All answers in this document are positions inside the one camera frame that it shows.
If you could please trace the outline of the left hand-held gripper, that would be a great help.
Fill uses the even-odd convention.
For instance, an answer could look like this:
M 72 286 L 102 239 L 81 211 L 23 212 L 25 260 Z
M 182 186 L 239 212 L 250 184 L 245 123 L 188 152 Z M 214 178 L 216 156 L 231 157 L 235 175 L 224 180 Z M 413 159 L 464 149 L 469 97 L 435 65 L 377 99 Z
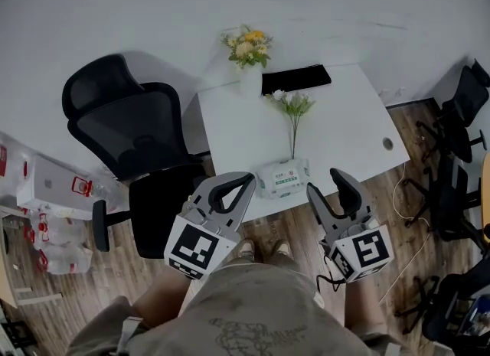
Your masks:
M 219 268 L 240 242 L 237 232 L 256 187 L 247 171 L 205 178 L 175 218 L 164 250 L 165 264 L 191 280 Z M 225 211 L 217 221 L 206 211 Z

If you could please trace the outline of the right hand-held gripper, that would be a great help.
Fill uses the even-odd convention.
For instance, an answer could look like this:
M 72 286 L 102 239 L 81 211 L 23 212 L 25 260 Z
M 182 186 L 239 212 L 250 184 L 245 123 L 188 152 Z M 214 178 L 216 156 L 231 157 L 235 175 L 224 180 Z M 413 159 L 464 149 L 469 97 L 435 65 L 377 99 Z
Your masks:
M 311 182 L 306 195 L 325 237 L 320 241 L 330 283 L 353 283 L 381 271 L 394 259 L 386 225 L 372 216 L 371 193 L 352 175 L 331 168 L 330 175 L 338 188 L 338 199 L 344 213 L 334 211 L 322 192 Z M 345 227 L 345 219 L 361 220 Z

